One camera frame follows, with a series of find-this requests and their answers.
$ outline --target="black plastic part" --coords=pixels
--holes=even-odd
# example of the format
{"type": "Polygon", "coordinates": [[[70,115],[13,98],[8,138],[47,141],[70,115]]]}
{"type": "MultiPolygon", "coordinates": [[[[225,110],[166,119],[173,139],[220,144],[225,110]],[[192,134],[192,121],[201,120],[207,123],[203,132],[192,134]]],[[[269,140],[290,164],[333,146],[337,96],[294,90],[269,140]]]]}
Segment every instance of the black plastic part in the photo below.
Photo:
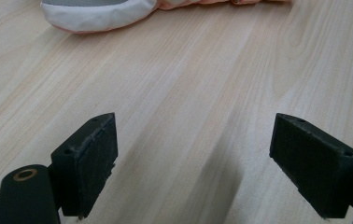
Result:
{"type": "Polygon", "coordinates": [[[52,154],[52,175],[65,216],[86,217],[118,157],[115,115],[87,121],[52,154]]]}
{"type": "Polygon", "coordinates": [[[2,180],[0,224],[5,223],[60,223],[46,166],[25,166],[2,180]]]}
{"type": "Polygon", "coordinates": [[[322,217],[346,216],[353,148],[303,119],[277,114],[270,157],[322,217]]]}

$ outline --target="plush toy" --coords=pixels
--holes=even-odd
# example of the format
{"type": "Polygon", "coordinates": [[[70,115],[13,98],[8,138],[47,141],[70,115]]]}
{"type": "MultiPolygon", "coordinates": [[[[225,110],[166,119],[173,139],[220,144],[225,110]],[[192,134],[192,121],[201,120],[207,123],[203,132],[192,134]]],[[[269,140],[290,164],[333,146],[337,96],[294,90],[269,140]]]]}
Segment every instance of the plush toy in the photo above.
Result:
{"type": "Polygon", "coordinates": [[[53,26],[71,33],[95,33],[139,21],[157,8],[172,9],[227,1],[243,5],[261,0],[42,0],[41,6],[46,20],[53,26]]]}

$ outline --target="wood grain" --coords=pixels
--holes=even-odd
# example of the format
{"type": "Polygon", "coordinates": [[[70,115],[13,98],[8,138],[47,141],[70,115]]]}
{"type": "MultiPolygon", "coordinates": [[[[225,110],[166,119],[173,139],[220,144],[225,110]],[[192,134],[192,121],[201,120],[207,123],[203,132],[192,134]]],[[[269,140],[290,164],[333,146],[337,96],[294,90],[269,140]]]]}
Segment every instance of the wood grain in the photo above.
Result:
{"type": "Polygon", "coordinates": [[[0,181],[108,112],[120,156],[82,223],[351,223],[352,208],[320,218],[268,154],[277,112],[353,147],[353,1],[184,7],[70,35],[39,1],[0,0],[0,181]]]}

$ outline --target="white fabric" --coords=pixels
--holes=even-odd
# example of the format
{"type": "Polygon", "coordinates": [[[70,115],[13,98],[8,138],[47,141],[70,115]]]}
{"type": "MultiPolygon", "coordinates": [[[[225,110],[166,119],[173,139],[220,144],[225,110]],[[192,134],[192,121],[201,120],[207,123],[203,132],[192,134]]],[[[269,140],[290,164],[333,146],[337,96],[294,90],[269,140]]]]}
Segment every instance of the white fabric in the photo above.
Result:
{"type": "Polygon", "coordinates": [[[62,7],[41,3],[46,20],[73,32],[104,31],[129,25],[146,17],[156,0],[129,0],[106,7],[62,7]]]}

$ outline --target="wooden table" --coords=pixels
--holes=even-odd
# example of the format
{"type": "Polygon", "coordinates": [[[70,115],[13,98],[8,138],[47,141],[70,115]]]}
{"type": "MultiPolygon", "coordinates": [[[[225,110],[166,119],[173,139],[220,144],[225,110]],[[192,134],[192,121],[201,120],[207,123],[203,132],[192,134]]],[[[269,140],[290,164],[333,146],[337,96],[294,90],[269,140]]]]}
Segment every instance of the wooden table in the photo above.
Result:
{"type": "Polygon", "coordinates": [[[70,35],[39,1],[0,0],[0,181],[108,112],[120,155],[82,223],[351,223],[352,208],[319,217],[269,146],[281,112],[353,147],[353,1],[184,7],[70,35]]]}

